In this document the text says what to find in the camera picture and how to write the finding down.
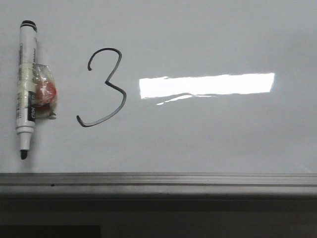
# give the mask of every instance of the whiteboard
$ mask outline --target whiteboard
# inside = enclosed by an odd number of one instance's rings
[[[0,173],[317,173],[317,2],[0,1]],[[20,159],[19,25],[58,90]],[[104,81],[117,55],[112,82]]]

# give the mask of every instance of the clear plastic bag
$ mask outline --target clear plastic bag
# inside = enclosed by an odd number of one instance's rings
[[[50,67],[42,64],[35,64],[34,83],[36,85],[36,119],[56,118],[54,110],[57,102],[57,91]]]

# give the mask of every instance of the dry erase marker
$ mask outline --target dry erase marker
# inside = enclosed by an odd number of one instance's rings
[[[18,94],[16,105],[16,131],[20,137],[21,159],[27,157],[35,126],[36,85],[34,64],[36,60],[37,28],[33,21],[23,21],[20,26],[20,51]]]

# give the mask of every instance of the white surface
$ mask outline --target white surface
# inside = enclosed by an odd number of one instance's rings
[[[316,1],[1,0],[0,6],[0,173],[317,173]],[[19,25],[27,19],[38,26],[38,63],[51,66],[59,105],[56,120],[37,121],[21,161],[15,100]],[[104,47],[122,51],[111,81],[127,92],[127,102],[109,121],[82,128],[76,115],[90,122],[121,101],[104,85],[115,53],[99,53],[87,70],[92,53]],[[274,83],[266,93],[140,95],[144,78],[269,73]]]

